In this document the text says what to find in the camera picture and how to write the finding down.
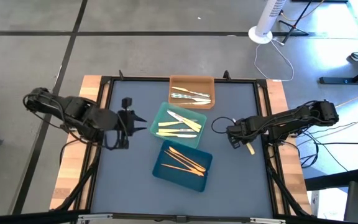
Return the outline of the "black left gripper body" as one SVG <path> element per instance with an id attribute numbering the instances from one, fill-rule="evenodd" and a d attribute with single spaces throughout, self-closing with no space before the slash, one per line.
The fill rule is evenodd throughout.
<path id="1" fill-rule="evenodd" d="M 119 135 L 117 147 L 119 149 L 128 149 L 129 136 L 133 135 L 135 113 L 133 110 L 124 109 L 118 111 L 117 115 L 121 122 L 120 135 Z"/>

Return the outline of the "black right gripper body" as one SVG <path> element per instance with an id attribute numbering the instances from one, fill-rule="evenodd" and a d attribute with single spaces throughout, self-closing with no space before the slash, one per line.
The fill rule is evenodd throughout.
<path id="1" fill-rule="evenodd" d="M 227 135 L 231 139 L 249 140 L 252 133 L 247 129 L 247 123 L 244 119 L 236 121 L 233 125 L 227 127 Z"/>

